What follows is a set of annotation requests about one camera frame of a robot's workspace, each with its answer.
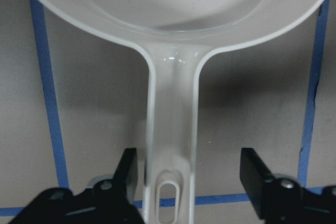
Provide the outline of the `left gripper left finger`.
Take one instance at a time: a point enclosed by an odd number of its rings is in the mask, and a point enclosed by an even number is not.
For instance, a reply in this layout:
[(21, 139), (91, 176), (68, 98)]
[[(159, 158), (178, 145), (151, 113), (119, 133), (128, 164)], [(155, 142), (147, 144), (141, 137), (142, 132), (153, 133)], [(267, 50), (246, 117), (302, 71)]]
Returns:
[(112, 178), (113, 188), (133, 203), (138, 183), (138, 158), (136, 148), (126, 148)]

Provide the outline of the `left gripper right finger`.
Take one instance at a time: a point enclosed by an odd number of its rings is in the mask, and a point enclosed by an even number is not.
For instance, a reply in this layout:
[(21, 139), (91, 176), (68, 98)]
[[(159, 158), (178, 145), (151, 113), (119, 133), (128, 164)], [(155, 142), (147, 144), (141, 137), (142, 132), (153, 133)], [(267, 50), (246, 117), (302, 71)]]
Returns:
[(274, 175), (253, 148), (240, 153), (240, 181), (259, 219), (266, 219), (268, 193)]

